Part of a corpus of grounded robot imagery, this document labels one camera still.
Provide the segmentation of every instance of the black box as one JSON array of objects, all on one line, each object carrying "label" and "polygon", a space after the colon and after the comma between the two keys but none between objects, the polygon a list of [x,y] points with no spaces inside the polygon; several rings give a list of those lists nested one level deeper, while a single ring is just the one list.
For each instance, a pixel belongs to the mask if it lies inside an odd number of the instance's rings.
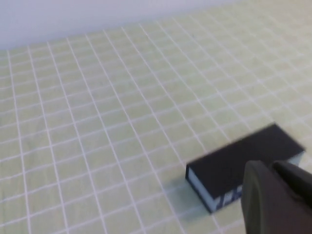
[{"label": "black box", "polygon": [[298,165],[305,149],[276,124],[246,136],[186,165],[185,178],[209,212],[213,213],[241,197],[245,164],[276,160]]}]

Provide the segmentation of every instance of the table surface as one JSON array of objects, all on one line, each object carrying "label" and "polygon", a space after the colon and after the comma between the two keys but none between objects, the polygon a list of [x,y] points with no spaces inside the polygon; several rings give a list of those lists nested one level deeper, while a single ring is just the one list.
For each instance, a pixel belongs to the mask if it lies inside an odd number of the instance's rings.
[{"label": "table surface", "polygon": [[0,51],[0,233],[244,233],[185,165],[275,121],[312,171],[311,12],[240,1]]}]

